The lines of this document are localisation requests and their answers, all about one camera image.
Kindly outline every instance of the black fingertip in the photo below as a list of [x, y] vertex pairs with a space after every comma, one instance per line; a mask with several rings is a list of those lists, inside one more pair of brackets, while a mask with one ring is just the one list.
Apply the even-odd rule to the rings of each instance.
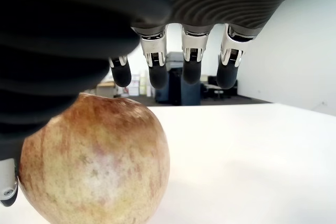
[[125, 66], [111, 68], [111, 71], [116, 85], [120, 87], [127, 87], [131, 83], [132, 75], [128, 61]]
[[16, 190], [16, 192], [12, 196], [12, 198], [10, 198], [8, 200], [1, 200], [2, 205], [4, 205], [5, 207], [12, 206], [14, 204], [14, 202], [16, 201], [18, 191], [19, 191], [19, 189]]
[[234, 86], [237, 80], [238, 68], [235, 67], [235, 62], [229, 61], [228, 65], [223, 65], [221, 62], [217, 69], [217, 84], [222, 89], [230, 89]]
[[149, 78], [151, 81], [151, 85], [155, 89], [163, 89], [167, 83], [167, 67], [163, 66], [155, 66], [149, 68]]
[[195, 84], [201, 77], [201, 62], [184, 61], [183, 62], [183, 79], [188, 84]]

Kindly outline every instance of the white wall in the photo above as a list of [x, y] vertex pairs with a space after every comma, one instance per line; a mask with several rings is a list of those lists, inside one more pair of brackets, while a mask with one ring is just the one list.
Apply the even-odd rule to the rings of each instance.
[[238, 93], [336, 115], [336, 0], [286, 0], [241, 61]]
[[[218, 54], [220, 53], [220, 43], [222, 42], [224, 32], [223, 25], [216, 25], [208, 39], [207, 48], [202, 60], [202, 74], [217, 74]], [[181, 26], [179, 24], [170, 24], [167, 29], [167, 52], [182, 52]], [[128, 55], [131, 72], [136, 74], [142, 70], [148, 70], [146, 59], [139, 45], [133, 52]]]

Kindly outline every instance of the white tabletop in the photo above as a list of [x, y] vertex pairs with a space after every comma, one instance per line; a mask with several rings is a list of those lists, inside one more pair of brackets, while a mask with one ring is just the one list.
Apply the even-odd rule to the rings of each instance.
[[[150, 109], [171, 175], [149, 224], [336, 223], [336, 117], [280, 104]], [[20, 193], [0, 223], [47, 222]]]

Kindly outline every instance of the gray carpet floor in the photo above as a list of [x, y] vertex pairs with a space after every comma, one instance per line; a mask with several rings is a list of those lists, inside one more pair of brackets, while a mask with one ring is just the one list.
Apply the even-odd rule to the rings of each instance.
[[[140, 102], [146, 106], [172, 106], [171, 104], [156, 103], [154, 98], [146, 97], [144, 95], [129, 98], [134, 101]], [[224, 99], [215, 99], [215, 100], [210, 98], [201, 100], [201, 105], [235, 105], [235, 104], [260, 104], [260, 103], [268, 103], [268, 102], [240, 96]]]

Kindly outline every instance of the desk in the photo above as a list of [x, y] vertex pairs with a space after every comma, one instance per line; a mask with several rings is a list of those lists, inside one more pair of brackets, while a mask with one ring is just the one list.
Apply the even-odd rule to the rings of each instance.
[[[171, 175], [149, 224], [336, 223], [336, 117], [280, 104], [150, 109]], [[19, 192], [0, 223], [47, 222]]]

